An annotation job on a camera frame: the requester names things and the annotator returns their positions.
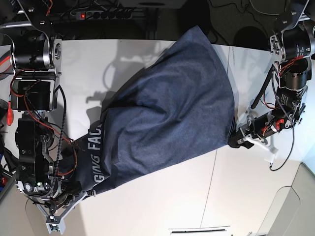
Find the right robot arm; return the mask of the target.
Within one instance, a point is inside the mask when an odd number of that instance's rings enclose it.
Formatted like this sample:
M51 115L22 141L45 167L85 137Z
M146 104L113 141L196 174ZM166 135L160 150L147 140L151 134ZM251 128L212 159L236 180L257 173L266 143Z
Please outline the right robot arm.
M63 92L62 41L49 19L51 8L51 3L37 0L3 0L0 32L11 43L7 121L11 122L12 111L22 113L15 133L16 185L35 205L54 212L73 206L81 187L69 182L74 167L61 168L62 143L72 140L63 125L53 125L45 116L57 108Z

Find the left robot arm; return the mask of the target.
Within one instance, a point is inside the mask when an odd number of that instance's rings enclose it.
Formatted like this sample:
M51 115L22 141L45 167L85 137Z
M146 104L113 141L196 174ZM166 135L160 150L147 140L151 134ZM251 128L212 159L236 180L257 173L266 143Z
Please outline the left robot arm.
M311 59L315 54L315 2L292 0L276 19L270 36L271 52L276 58L251 105L254 109L272 86L275 103L258 118L248 118L228 139L232 148L267 145L267 138L293 128L305 111L303 98L312 78Z

